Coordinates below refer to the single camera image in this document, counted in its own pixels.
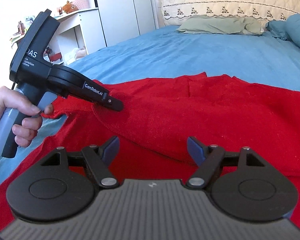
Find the person's left hand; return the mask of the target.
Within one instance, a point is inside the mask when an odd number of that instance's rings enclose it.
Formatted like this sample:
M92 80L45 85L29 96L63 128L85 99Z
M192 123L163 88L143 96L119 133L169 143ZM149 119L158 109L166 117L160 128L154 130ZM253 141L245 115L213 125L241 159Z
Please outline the person's left hand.
M14 108L27 115L20 125L16 124L12 127L12 132L19 146L29 146L42 126L41 110L23 94L2 86L0 87L0 119L6 108Z

